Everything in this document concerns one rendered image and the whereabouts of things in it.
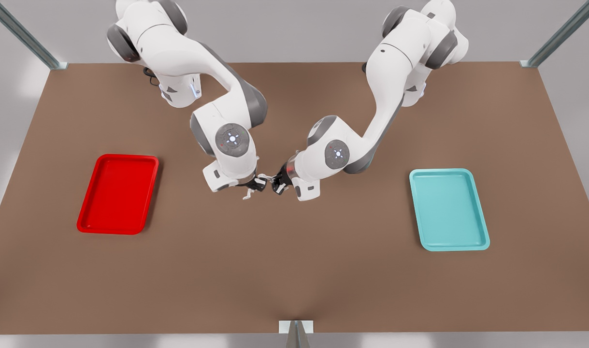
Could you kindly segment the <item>white drainage pipe clamp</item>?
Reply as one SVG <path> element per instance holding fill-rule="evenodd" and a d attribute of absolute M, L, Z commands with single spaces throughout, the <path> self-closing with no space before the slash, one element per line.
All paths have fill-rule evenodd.
<path fill-rule="evenodd" d="M 274 192 L 276 192 L 278 185 L 276 184 L 276 175 L 268 176 L 265 174 L 258 174 L 254 176 L 254 178 L 247 183 L 243 184 L 244 187 L 247 187 L 246 196 L 242 198 L 242 200 L 249 200 L 251 198 L 251 194 L 255 191 L 262 192 L 267 185 L 269 185 Z"/>

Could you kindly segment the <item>red rectangular tray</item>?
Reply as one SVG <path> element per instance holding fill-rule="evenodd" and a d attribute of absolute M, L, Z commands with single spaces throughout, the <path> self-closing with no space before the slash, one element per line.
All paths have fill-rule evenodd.
<path fill-rule="evenodd" d="M 154 156 L 100 156 L 78 216 L 78 231 L 139 234 L 148 216 L 158 166 L 159 160 Z"/>

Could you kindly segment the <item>teal rectangular tray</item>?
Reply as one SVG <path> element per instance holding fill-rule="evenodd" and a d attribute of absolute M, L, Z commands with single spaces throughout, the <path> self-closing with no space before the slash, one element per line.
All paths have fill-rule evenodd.
<path fill-rule="evenodd" d="M 469 170 L 415 169 L 409 181 L 420 242 L 427 251 L 488 249 L 486 220 Z"/>

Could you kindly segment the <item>silver frame post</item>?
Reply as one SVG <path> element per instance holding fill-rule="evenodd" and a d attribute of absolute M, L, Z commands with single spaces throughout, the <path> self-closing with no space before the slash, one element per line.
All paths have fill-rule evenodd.
<path fill-rule="evenodd" d="M 586 0 L 577 11 L 539 48 L 531 58 L 519 61 L 522 68 L 538 68 L 549 58 L 582 24 L 589 19 L 589 0 Z"/>
<path fill-rule="evenodd" d="M 67 62 L 58 61 L 1 3 L 0 22 L 49 69 L 64 70 L 68 68 Z"/>
<path fill-rule="evenodd" d="M 286 348 L 310 348 L 308 334 L 314 332 L 314 321 L 279 321 L 279 334 L 287 334 Z"/>

